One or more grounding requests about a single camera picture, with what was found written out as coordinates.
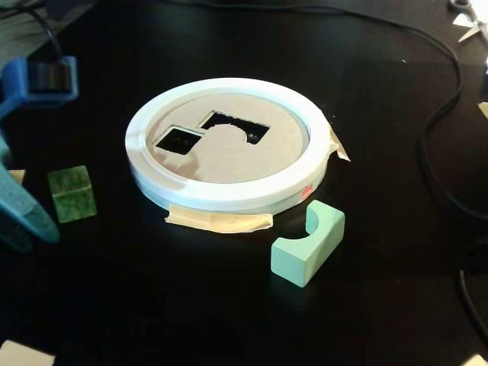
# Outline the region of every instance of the dark green block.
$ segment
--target dark green block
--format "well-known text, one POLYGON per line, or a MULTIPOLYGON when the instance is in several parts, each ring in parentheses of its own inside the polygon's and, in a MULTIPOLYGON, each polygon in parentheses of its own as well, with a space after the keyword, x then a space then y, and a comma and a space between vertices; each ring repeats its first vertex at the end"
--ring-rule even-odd
POLYGON ((60 223, 97 214, 92 183, 83 165, 51 172, 48 175, 54 207, 60 223))

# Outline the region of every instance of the black table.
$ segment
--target black table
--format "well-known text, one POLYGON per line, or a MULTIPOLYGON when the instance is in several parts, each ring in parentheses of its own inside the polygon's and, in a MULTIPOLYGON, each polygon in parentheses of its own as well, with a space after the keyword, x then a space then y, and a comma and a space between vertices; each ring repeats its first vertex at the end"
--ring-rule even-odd
MULTIPOLYGON (((429 137, 442 181, 488 203, 481 39, 458 46, 445 0, 340 2, 432 32, 457 49, 465 87, 429 137)), ((428 115, 454 87, 452 65, 399 29, 344 15, 217 11, 107 1, 60 36, 79 58, 80 98, 4 123, 27 188, 52 215, 47 173, 86 165, 98 215, 60 226, 33 255, 0 247, 0 340, 57 355, 56 365, 176 363, 459 365, 488 355, 452 280, 460 249, 483 233, 433 199, 416 161, 428 115), (274 227, 219 235, 172 226, 130 175, 124 134, 150 98, 213 77, 268 80, 314 101, 352 163, 274 227), (305 236, 306 205, 345 212, 345 237, 304 289, 270 272, 278 236, 305 236)), ((41 49, 34 57, 50 52, 41 49)), ((488 315, 487 280, 469 277, 488 315)))

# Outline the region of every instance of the black cable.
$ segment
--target black cable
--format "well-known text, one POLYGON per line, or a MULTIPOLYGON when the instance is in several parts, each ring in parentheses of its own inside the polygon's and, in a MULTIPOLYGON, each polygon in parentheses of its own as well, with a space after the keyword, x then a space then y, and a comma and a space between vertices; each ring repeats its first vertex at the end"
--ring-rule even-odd
POLYGON ((474 324, 476 330, 479 332, 483 341, 488 344, 488 327, 486 327, 483 318, 481 318, 478 310, 476 309, 473 300, 471 299, 471 295, 469 290, 467 289, 466 285, 466 277, 464 276, 464 269, 459 268, 456 273, 456 280, 457 285, 459 287, 459 291, 461 292, 461 297, 464 302, 464 306, 467 309, 468 315, 474 324))
POLYGON ((45 5, 45 2, 38 2, 32 6, 0 6, 0 11, 15 11, 17 13, 27 13, 29 14, 43 29, 44 33, 49 37, 51 44, 53 45, 56 57, 60 59, 63 57, 63 51, 61 50, 61 45, 59 44, 58 37, 55 35, 48 23, 34 10, 35 8, 40 8, 45 5))
MULTIPOLYGON (((326 9, 329 11, 339 11, 343 14, 349 14, 355 16, 357 18, 363 18, 371 21, 378 21, 383 24, 388 24, 393 27, 398 27, 400 29, 410 31, 418 36, 423 37, 430 43, 432 43, 435 47, 440 49, 444 54, 448 56, 452 65, 454 67, 454 71, 456 74, 457 84, 455 90, 452 92, 451 96, 439 107, 435 110, 425 122, 425 125, 422 128, 419 138, 419 145, 417 149, 418 158, 420 162, 420 167, 424 178, 427 181, 429 187, 430 181, 433 181, 437 189, 444 195, 444 197, 451 202, 451 204, 456 207, 460 212, 473 217, 478 220, 487 221, 488 215, 486 213, 481 213, 471 208, 465 206, 461 201, 458 200, 442 183, 440 178, 438 177, 437 173, 435 172, 432 164, 429 161, 429 156, 427 153, 427 136, 429 132, 432 130, 433 127, 440 121, 441 117, 446 115, 458 102, 459 97, 461 96, 461 91, 463 87, 463 72, 461 70, 461 65, 459 63, 458 57, 456 53, 450 48, 447 44, 443 43, 435 36, 431 35, 429 32, 419 29, 417 27, 410 26, 408 24, 401 23, 399 21, 395 21, 389 18, 383 18, 377 15, 371 15, 367 13, 363 13, 360 11, 353 11, 347 8, 341 8, 332 5, 325 5, 325 4, 289 4, 289 5, 251 5, 251 4, 217 4, 214 2, 207 2, 205 0, 194 0, 194 5, 204 6, 208 8, 215 8, 215 9, 233 9, 233 10, 261 10, 261 11, 296 11, 296 10, 304 10, 307 9, 309 11, 316 11, 317 9, 326 9)), ((485 322, 481 318, 480 314, 478 313, 474 302, 471 300, 471 296, 469 294, 469 290, 467 289, 466 285, 466 278, 464 276, 464 269, 460 268, 457 270, 457 282, 459 284, 459 288, 461 291, 461 296, 463 298, 464 304, 467 308, 467 312, 470 315, 474 325, 476 326, 477 330, 483 337, 483 340, 488 344, 488 327, 486 326, 485 322)))
POLYGON ((317 3, 306 3, 306 4, 286 4, 286 5, 260 5, 260 4, 220 4, 216 2, 208 2, 205 0, 194 0, 193 2, 177 2, 182 5, 197 5, 206 8, 214 8, 219 10, 249 10, 249 11, 300 11, 308 10, 311 12, 321 12, 318 10, 335 11, 343 14, 348 14, 357 18, 363 18, 370 21, 377 21, 383 24, 388 24, 393 27, 398 27, 400 29, 410 31, 418 36, 421 36, 425 40, 432 43, 436 48, 440 49, 444 54, 448 56, 451 60, 456 73, 457 84, 456 88, 451 94, 451 96, 434 111, 427 119, 422 131, 420 133, 419 145, 417 149, 418 159, 420 162, 420 167, 422 169, 423 175, 427 178, 429 187, 430 182, 434 182, 437 189, 442 193, 442 195, 459 211, 462 213, 473 217, 478 220, 488 221, 488 214, 477 212, 465 204, 463 204, 454 194, 452 194, 441 182, 437 173, 435 172, 432 164, 429 161, 429 156, 427 153, 426 140, 429 132, 438 123, 441 117, 443 117, 447 112, 449 112, 457 103, 463 86, 463 73, 461 70, 461 65, 459 63, 456 53, 447 44, 440 41, 437 37, 433 36, 429 32, 422 30, 420 28, 404 24, 400 21, 395 21, 393 19, 381 17, 378 15, 372 15, 364 13, 361 11, 351 10, 347 8, 342 8, 334 5, 317 4, 317 3))
MULTIPOLYGON (((42 1, 35 2, 33 4, 30 4, 30 5, 22 5, 22 6, 24 8, 30 8, 30 9, 34 9, 35 10, 35 9, 40 9, 40 8, 46 7, 46 4, 47 4, 47 0, 42 0, 42 1)), ((0 8, 8 7, 8 6, 13 6, 13 5, 0 5, 0 8)), ((8 12, 8 14, 7 15, 2 15, 0 17, 0 20, 1 19, 10 18, 10 17, 14 17, 15 15, 21 13, 21 11, 15 11, 15 10, 10 10, 10 9, 3 9, 3 10, 5 10, 5 12, 8 12)))

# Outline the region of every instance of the curved notch block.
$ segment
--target curved notch block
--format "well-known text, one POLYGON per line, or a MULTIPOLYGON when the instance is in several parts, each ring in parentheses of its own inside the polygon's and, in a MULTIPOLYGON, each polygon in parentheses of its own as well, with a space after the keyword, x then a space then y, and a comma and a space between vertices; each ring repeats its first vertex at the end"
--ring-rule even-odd
POLYGON ((305 287, 344 236, 343 212, 312 201, 307 207, 303 239, 277 238, 271 246, 271 271, 305 287))

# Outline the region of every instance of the white ring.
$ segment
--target white ring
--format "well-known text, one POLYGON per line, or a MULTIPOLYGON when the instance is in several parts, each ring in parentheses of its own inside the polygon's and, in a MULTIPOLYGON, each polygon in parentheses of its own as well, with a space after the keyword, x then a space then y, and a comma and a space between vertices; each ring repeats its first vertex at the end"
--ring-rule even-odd
POLYGON ((275 214, 299 203, 290 198, 297 196, 312 182, 318 184, 322 180, 329 157, 330 132, 322 111, 296 91, 261 80, 222 78, 178 86, 153 98, 132 118, 127 128, 125 145, 134 178, 141 191, 161 207, 168 208, 170 204, 177 204, 197 210, 275 214), (153 124, 186 101, 224 93, 264 98, 294 114, 307 128, 310 138, 303 154, 276 174, 233 184, 196 181, 160 165, 146 145, 146 133, 153 124))

